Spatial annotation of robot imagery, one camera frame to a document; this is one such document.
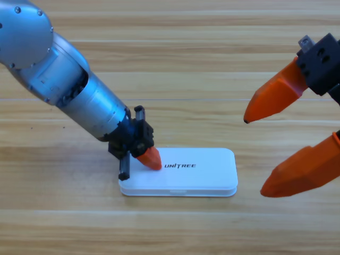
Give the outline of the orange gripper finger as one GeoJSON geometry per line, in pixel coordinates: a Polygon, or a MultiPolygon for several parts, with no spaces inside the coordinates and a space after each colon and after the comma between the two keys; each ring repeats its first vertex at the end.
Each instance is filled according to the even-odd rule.
{"type": "Polygon", "coordinates": [[[290,197],[319,188],[339,177],[339,132],[307,146],[276,166],[263,184],[264,197],[290,197]]]}
{"type": "Polygon", "coordinates": [[[143,155],[136,159],[150,169],[160,170],[162,168],[162,160],[156,147],[148,148],[143,155]]]}
{"type": "Polygon", "coordinates": [[[254,93],[243,116],[245,123],[282,112],[308,89],[297,60],[295,57],[254,93]]]}

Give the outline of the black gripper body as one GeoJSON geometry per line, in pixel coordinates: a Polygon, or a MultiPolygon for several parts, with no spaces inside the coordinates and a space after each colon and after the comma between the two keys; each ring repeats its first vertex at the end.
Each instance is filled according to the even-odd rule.
{"type": "Polygon", "coordinates": [[[117,125],[117,128],[107,136],[108,152],[120,161],[119,180],[130,178],[130,157],[143,155],[150,147],[154,147],[153,128],[146,122],[143,106],[134,108],[135,118],[131,118],[129,109],[117,125]]]}
{"type": "Polygon", "coordinates": [[[307,86],[317,95],[328,93],[339,103],[339,40],[331,33],[318,42],[306,35],[299,45],[296,63],[307,86]]]}

